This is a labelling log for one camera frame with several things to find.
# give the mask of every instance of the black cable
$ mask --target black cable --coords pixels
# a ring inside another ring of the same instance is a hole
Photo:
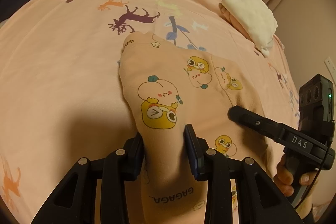
[[[325,162],[326,162],[326,160],[327,160],[327,156],[328,156],[328,154],[329,154],[330,147],[331,147],[331,142],[328,142],[328,148],[327,148],[327,151],[325,152],[325,155],[324,155],[324,158],[323,158],[322,163],[321,163],[321,165],[320,165],[320,168],[319,168],[319,170],[317,171],[316,176],[315,176],[313,182],[311,183],[309,189],[307,190],[306,194],[302,197],[302,199],[301,199],[301,201],[299,202],[299,204],[295,206],[295,210],[296,210],[296,209],[303,203],[303,201],[304,201],[304,200],[306,199],[306,197],[309,195],[310,190],[312,189],[313,185],[315,184],[315,182],[316,182],[316,180],[317,180],[319,174],[320,174],[321,171],[322,171],[322,167],[324,166],[324,164],[325,164]]]

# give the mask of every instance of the electrical outlet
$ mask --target electrical outlet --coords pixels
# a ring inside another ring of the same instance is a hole
[[[334,84],[336,83],[336,67],[334,65],[334,63],[332,62],[330,56],[328,56],[328,58],[326,60],[324,60],[325,65],[327,66],[331,77],[333,78]]]

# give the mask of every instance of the hand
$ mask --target hand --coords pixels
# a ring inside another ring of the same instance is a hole
[[[279,187],[281,192],[285,196],[291,196],[294,193],[294,188],[291,186],[294,180],[293,175],[286,169],[286,154],[284,154],[277,165],[277,174],[274,176],[274,183]],[[303,174],[300,178],[301,185],[311,185],[313,182],[316,171]],[[311,194],[313,189],[310,190],[308,197],[305,201],[298,207],[296,210],[299,216],[303,219],[305,218],[311,210],[312,207],[312,198]]]
[[[286,169],[286,154],[283,154],[277,165],[277,174],[274,176],[274,182],[285,196],[291,196],[294,188],[291,186],[294,180],[293,175]],[[316,171],[303,174],[300,178],[301,185],[310,185],[316,175]]]

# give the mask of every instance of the screw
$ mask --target screw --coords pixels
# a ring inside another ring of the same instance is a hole
[[[79,160],[78,160],[78,163],[79,163],[80,165],[84,165],[84,164],[86,164],[86,163],[87,163],[87,158],[81,158],[81,159],[79,159]]]
[[[126,151],[124,149],[118,149],[116,152],[115,152],[118,156],[122,156],[123,154],[126,153]]]
[[[210,156],[213,156],[213,155],[216,154],[216,150],[215,150],[215,149],[212,149],[212,148],[209,148],[209,149],[207,150],[207,154],[210,155]]]
[[[248,165],[252,165],[254,163],[254,160],[252,158],[246,158],[245,163],[247,163]]]

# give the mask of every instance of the orange deer print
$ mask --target orange deer print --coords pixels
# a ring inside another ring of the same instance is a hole
[[[119,2],[115,2],[114,0],[109,0],[107,2],[105,2],[103,5],[100,5],[97,9],[100,11],[104,11],[104,10],[111,10],[108,6],[119,6],[119,7],[123,7],[125,4],[129,4],[129,1],[126,3],[123,3],[122,0],[120,0]]]
[[[19,184],[20,184],[20,178],[21,178],[21,171],[20,168],[17,168],[18,171],[18,177],[17,180],[13,180],[13,176],[11,173],[11,170],[9,168],[9,164],[6,159],[4,159],[3,156],[1,156],[1,161],[2,161],[2,166],[3,166],[3,171],[4,171],[4,178],[3,178],[3,186],[2,190],[4,191],[4,202],[6,205],[13,211],[18,211],[17,207],[14,204],[14,201],[12,200],[11,196],[9,195],[9,191],[14,193],[16,196],[20,197],[20,191],[18,189]]]

